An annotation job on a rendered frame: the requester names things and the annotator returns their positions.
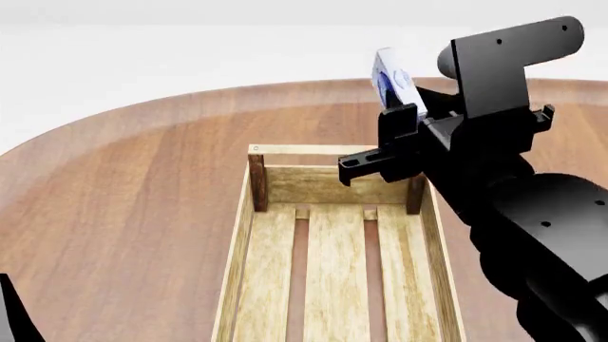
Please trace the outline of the light wooden slatted tray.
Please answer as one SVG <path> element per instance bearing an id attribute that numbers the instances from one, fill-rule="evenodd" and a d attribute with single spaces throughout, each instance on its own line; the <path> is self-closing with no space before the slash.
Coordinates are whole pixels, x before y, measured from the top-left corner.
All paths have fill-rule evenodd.
<path id="1" fill-rule="evenodd" d="M 428 179 L 339 181 L 284 156 L 359 145 L 251 144 L 211 342 L 286 342 L 295 225 L 309 223 L 304 342 L 371 342 L 364 224 L 377 224 L 387 342 L 466 342 L 435 189 Z"/>

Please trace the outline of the white blue cream cheese box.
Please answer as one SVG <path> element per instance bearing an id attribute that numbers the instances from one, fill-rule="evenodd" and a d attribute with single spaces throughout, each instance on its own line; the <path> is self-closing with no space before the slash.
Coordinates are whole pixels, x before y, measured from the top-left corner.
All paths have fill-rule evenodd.
<path id="1" fill-rule="evenodd" d="M 428 114 L 428 109 L 412 78 L 402 66 L 399 50 L 383 47 L 376 50 L 371 69 L 371 81 L 385 109 L 401 105 L 416 105 L 418 120 Z"/>

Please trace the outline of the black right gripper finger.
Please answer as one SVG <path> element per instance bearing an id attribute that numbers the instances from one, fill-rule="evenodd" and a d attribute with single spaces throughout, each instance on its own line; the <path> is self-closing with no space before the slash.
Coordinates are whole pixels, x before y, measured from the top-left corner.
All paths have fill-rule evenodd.
<path id="1" fill-rule="evenodd" d="M 417 133 L 418 107 L 401 104 L 383 110 L 378 116 L 378 143 L 395 144 Z"/>
<path id="2" fill-rule="evenodd" d="M 427 108 L 428 118 L 440 120 L 459 115 L 459 94 L 440 93 L 420 86 L 416 88 Z"/>

